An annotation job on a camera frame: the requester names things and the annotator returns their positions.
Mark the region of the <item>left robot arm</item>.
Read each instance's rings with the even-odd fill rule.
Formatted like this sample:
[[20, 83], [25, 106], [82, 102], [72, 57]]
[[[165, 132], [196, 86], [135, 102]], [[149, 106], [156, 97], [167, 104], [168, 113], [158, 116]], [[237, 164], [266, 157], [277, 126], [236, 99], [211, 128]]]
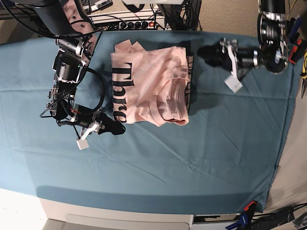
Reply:
[[265, 67], [267, 71], [279, 74], [288, 66], [283, 0], [259, 1], [257, 30], [259, 46], [239, 47], [236, 39], [223, 38], [197, 51], [206, 64], [230, 72], [224, 82], [234, 93], [242, 88], [241, 81], [249, 71]]

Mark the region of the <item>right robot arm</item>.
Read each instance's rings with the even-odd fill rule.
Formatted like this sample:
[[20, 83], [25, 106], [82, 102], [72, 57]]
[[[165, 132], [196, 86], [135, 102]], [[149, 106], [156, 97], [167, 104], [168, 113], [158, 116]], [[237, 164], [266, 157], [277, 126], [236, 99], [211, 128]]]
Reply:
[[[53, 63], [54, 80], [48, 95], [46, 111], [54, 118], [58, 126], [81, 127], [77, 132], [77, 145], [80, 150], [89, 147], [87, 136], [109, 132], [121, 135], [126, 129], [102, 111], [105, 97], [104, 78], [89, 68], [99, 38], [94, 34], [98, 30], [87, 16], [80, 0], [19, 0], [20, 5], [29, 5], [49, 30], [43, 33], [28, 25], [25, 28], [37, 35], [54, 39], [58, 54]], [[76, 104], [77, 87], [90, 72], [98, 78], [101, 89], [98, 105], [87, 108]]]

